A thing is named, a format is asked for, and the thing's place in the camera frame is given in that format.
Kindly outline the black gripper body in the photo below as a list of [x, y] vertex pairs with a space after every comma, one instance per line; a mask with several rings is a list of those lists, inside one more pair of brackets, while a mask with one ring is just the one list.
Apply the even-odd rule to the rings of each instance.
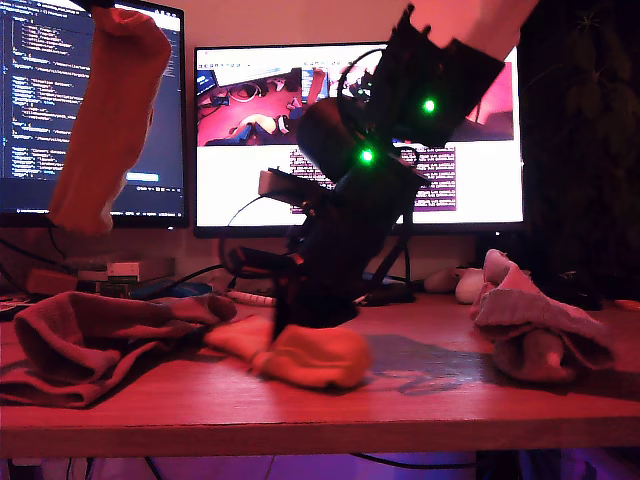
[[286, 252], [236, 246], [227, 251], [227, 270], [240, 278], [271, 278], [286, 286], [358, 285], [370, 261], [406, 211], [338, 211], [309, 216], [286, 232]]

